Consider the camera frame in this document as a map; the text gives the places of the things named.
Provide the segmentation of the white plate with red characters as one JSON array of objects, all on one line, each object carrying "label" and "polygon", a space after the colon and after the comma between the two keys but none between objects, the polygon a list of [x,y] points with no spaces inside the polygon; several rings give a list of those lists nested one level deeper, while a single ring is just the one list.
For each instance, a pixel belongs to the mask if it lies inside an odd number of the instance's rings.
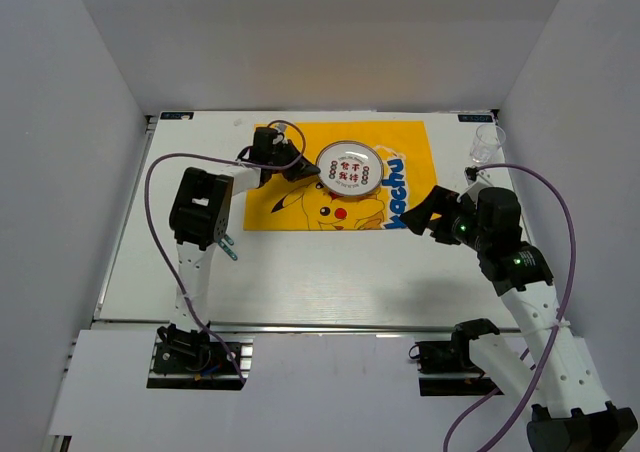
[{"label": "white plate with red characters", "polygon": [[316,158],[318,178],[331,192],[343,197],[373,193],[381,184],[384,165],[371,147],[355,141],[329,144]]}]

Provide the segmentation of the yellow printed cloth napkin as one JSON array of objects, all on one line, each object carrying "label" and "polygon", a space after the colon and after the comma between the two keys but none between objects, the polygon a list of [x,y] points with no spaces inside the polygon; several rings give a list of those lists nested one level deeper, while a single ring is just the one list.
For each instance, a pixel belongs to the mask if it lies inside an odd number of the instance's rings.
[{"label": "yellow printed cloth napkin", "polygon": [[289,182],[276,175],[246,196],[247,231],[356,231],[401,229],[400,215],[418,205],[437,184],[425,125],[417,121],[309,122],[300,125],[305,157],[316,165],[320,151],[338,141],[373,148],[384,165],[377,189],[361,197],[331,192],[318,175]]}]

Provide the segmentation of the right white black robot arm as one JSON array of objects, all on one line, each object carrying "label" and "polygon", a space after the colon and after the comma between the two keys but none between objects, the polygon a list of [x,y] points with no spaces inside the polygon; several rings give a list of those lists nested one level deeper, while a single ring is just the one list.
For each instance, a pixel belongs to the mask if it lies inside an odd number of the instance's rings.
[{"label": "right white black robot arm", "polygon": [[536,367],[512,355],[487,319],[463,322],[452,335],[451,356],[461,369],[488,373],[504,395],[529,413],[534,451],[620,451],[638,430],[633,411],[618,408],[599,384],[559,315],[553,275],[542,253],[522,238],[516,194],[500,187],[465,193],[436,186],[400,216],[417,235],[464,244],[514,318]]}]

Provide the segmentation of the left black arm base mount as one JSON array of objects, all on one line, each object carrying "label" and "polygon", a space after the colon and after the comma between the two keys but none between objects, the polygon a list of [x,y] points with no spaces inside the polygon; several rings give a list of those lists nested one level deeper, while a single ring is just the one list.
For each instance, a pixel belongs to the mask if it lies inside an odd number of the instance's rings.
[{"label": "left black arm base mount", "polygon": [[171,348],[157,340],[146,387],[157,390],[241,391],[244,387],[235,363],[248,378],[251,347],[229,342],[227,353],[219,342],[204,344],[196,355]]}]

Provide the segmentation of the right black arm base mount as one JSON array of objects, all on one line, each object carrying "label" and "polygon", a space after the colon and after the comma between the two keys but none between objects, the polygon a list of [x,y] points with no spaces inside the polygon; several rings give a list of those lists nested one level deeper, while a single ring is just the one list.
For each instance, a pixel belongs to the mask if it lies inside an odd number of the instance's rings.
[{"label": "right black arm base mount", "polygon": [[417,365],[422,397],[481,397],[496,388],[480,368],[462,365],[447,341],[416,342],[408,356]]}]

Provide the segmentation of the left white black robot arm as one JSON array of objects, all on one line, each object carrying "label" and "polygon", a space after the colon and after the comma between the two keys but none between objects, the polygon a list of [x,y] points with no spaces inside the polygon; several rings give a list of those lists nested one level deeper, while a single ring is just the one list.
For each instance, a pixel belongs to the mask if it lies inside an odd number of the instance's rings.
[{"label": "left white black robot arm", "polygon": [[[190,319],[207,339],[219,343],[226,353],[231,350],[205,323],[203,314],[207,309],[215,251],[221,249],[232,259],[237,258],[227,233],[232,199],[263,187],[275,175],[289,182],[317,175],[320,169],[305,158],[306,148],[306,137],[298,125],[276,119],[256,127],[252,143],[233,160],[176,152],[160,156],[148,167],[143,185],[146,222],[152,240],[175,279],[178,313]],[[198,167],[184,170],[169,212],[169,228],[178,253],[178,263],[173,264],[153,224],[151,179],[161,163],[178,158],[214,163],[223,169],[217,173]]]}]

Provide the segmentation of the clear drinking glass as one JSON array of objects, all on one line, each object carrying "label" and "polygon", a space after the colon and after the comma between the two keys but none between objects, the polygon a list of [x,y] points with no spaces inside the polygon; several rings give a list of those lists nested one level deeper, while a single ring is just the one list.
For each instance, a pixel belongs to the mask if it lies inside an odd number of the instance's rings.
[{"label": "clear drinking glass", "polygon": [[474,163],[487,164],[506,142],[506,132],[494,123],[484,123],[477,127],[470,158]]}]

